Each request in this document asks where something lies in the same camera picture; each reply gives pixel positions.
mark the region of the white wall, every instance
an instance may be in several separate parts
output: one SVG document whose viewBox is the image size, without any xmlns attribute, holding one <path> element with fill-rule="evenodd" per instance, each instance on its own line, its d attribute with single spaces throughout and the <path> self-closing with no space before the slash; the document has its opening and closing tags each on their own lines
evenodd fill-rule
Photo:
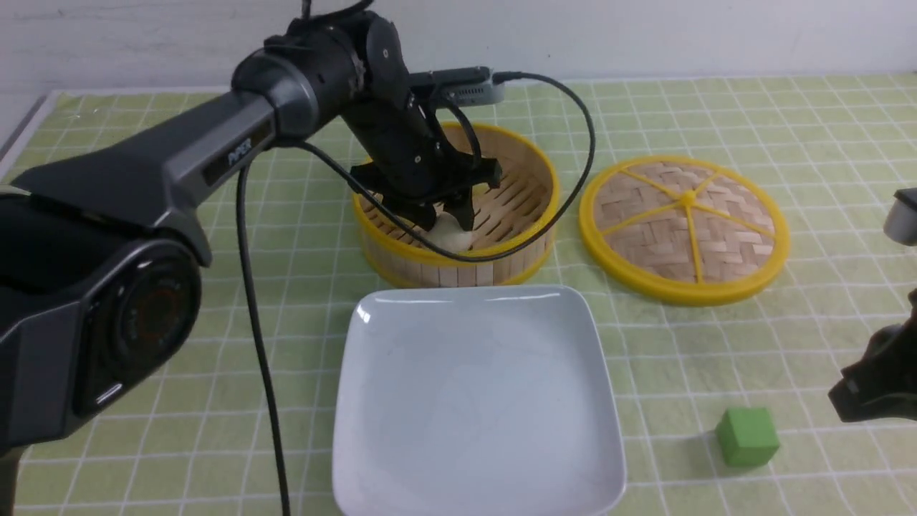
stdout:
<svg viewBox="0 0 917 516">
<path fill-rule="evenodd" d="M 241 57 L 284 30 L 297 2 L 0 0 L 0 92 L 224 84 Z M 348 3 L 315 0 L 315 12 Z M 561 78 L 917 69 L 917 0 L 379 0 L 375 8 L 400 30 L 412 69 L 489 64 Z"/>
</svg>

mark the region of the yellow spoke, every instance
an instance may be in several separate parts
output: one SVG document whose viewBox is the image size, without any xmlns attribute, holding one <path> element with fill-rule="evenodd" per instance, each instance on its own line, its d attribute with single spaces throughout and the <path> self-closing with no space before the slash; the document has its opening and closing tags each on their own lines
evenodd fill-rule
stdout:
<svg viewBox="0 0 917 516">
<path fill-rule="evenodd" d="M 721 172 L 715 172 L 715 173 L 713 173 L 713 174 L 710 174 L 710 177 L 708 177 L 708 178 L 704 179 L 703 181 L 701 181 L 701 183 L 700 183 L 699 185 L 697 185 L 697 188 L 694 188 L 694 193 L 695 193 L 695 194 L 699 194 L 700 192 L 703 191 L 704 188 L 706 188 L 707 186 L 709 186 L 710 183 L 712 183 L 714 179 L 716 179 L 717 177 L 719 177 L 719 176 L 721 176 L 721 175 L 723 175 L 723 173 L 721 173 Z"/>
<path fill-rule="evenodd" d="M 693 207 L 699 209 L 700 211 L 706 211 L 706 212 L 708 212 L 708 213 L 713 213 L 714 215 L 719 215 L 720 217 L 722 217 L 722 218 L 724 218 L 724 219 L 731 220 L 732 222 L 735 222 L 736 224 L 738 224 L 738 225 L 740 225 L 740 226 L 745 226 L 746 228 L 749 228 L 749 229 L 752 230 L 752 231 L 761 233 L 762 235 L 764 235 L 764 236 L 766 236 L 766 237 L 769 237 L 769 238 L 772 239 L 772 240 L 775 240 L 775 239 L 777 238 L 777 237 L 774 235 L 774 233 L 772 233 L 772 232 L 770 232 L 770 231 L 768 231 L 768 230 L 765 230 L 764 228 L 762 228 L 762 227 L 760 227 L 760 226 L 757 226 L 757 225 L 755 225 L 755 224 L 752 224 L 751 222 L 745 222 L 744 220 L 742 220 L 742 219 L 740 219 L 740 218 L 738 218 L 738 217 L 733 217 L 732 215 L 729 215 L 728 213 L 723 213 L 722 211 L 720 211 L 720 210 L 718 210 L 718 209 L 710 208 L 709 206 L 704 205 L 704 204 L 700 204 L 700 203 L 697 203 L 697 204 L 693 205 Z"/>
<path fill-rule="evenodd" d="M 698 285 L 703 283 L 703 264 L 701 263 L 701 248 L 697 243 L 697 232 L 694 230 L 694 217 L 690 209 L 685 209 L 688 217 L 688 238 L 691 239 L 691 254 L 694 256 L 694 275 L 697 276 Z"/>
<path fill-rule="evenodd" d="M 669 190 L 669 189 L 666 188 L 665 186 L 660 185 L 660 184 L 657 183 L 656 181 L 653 181 L 652 179 L 649 179 L 648 177 L 644 177 L 644 176 L 642 176 L 642 175 L 634 174 L 633 172 L 631 172 L 631 171 L 629 171 L 629 170 L 622 170 L 622 171 L 621 171 L 621 174 L 629 175 L 629 176 L 633 177 L 634 179 L 636 179 L 637 181 L 640 181 L 640 182 L 646 183 L 647 185 L 653 186 L 654 188 L 656 188 L 657 190 L 659 190 L 659 191 L 662 192 L 663 194 L 665 194 L 665 195 L 667 195 L 667 196 L 669 196 L 669 197 L 671 197 L 671 198 L 673 198 L 673 199 L 679 198 L 679 195 L 678 195 L 678 194 L 676 194 L 675 192 Z"/>
<path fill-rule="evenodd" d="M 643 213 L 639 215 L 634 215 L 630 219 L 627 219 L 624 222 L 619 222 L 613 225 L 611 228 L 608 228 L 607 230 L 602 230 L 602 236 L 603 237 L 608 236 L 609 234 L 614 233 L 615 231 L 618 231 L 619 229 L 623 228 L 624 226 L 628 226 L 630 224 L 633 224 L 634 222 L 637 222 L 638 220 L 645 219 L 652 215 L 656 215 L 657 213 L 661 213 L 667 209 L 676 208 L 678 205 L 679 203 L 666 204 L 665 206 L 660 206 L 658 208 L 653 208 L 648 211 L 644 211 Z"/>
</svg>

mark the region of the green grid tablecloth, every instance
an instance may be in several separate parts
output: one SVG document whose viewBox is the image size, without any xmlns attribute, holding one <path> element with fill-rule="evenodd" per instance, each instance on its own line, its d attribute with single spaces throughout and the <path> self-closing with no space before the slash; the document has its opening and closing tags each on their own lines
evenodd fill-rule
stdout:
<svg viewBox="0 0 917 516">
<path fill-rule="evenodd" d="M 917 185 L 917 75 L 579 83 L 599 133 L 596 171 L 687 154 L 763 186 L 792 229 L 784 273 L 720 308 L 673 308 L 610 280 L 580 243 L 576 213 L 532 282 L 577 288 L 602 336 L 625 436 L 628 487 L 612 514 L 917 513 L 917 426 L 839 422 L 826 390 L 872 331 L 903 321 L 917 256 L 882 234 L 895 189 Z M 97 149 L 209 94 L 61 95 L 6 180 Z M 472 120 L 545 150 L 569 189 L 585 124 L 551 89 L 508 88 Z M 362 160 L 346 127 L 312 141 Z M 193 336 L 163 370 L 73 437 L 31 449 L 18 515 L 279 513 L 268 418 L 239 280 L 232 186 L 200 209 L 215 253 Z M 331 497 L 337 377 L 350 311 L 387 285 L 359 249 L 348 190 L 298 151 L 252 166 L 249 223 L 262 323 L 298 513 Z M 726 407 L 766 406 L 782 448 L 734 471 L 710 431 Z"/>
</svg>

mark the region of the robotic arm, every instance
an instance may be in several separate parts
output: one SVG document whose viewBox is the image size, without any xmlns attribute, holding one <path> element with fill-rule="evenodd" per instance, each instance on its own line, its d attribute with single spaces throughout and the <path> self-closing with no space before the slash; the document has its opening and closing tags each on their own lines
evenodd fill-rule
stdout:
<svg viewBox="0 0 917 516">
<path fill-rule="evenodd" d="M 917 245 L 917 188 L 895 192 L 884 230 L 899 244 Z M 863 358 L 841 371 L 829 393 L 841 421 L 917 420 L 917 290 L 908 301 L 911 317 L 877 331 Z"/>
<path fill-rule="evenodd" d="M 351 176 L 385 207 L 429 230 L 443 203 L 471 229 L 471 187 L 497 186 L 501 169 L 452 147 L 436 110 L 498 102 L 502 87 L 480 67 L 408 73 L 394 25 L 366 4 L 294 20 L 237 67 L 229 93 L 27 170 L 12 184 L 27 195 L 0 195 L 0 470 L 178 351 L 213 259 L 195 210 L 261 151 L 341 116 L 372 158 Z"/>
</svg>

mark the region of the bamboo steamer lid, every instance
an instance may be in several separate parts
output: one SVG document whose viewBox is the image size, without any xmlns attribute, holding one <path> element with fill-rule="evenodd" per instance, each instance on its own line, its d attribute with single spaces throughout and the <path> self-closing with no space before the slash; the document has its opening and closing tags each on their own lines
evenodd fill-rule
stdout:
<svg viewBox="0 0 917 516">
<path fill-rule="evenodd" d="M 615 279 L 679 305 L 751 297 L 790 252 L 787 223 L 764 191 L 731 170 L 678 156 L 599 174 L 583 194 L 580 232 Z"/>
</svg>

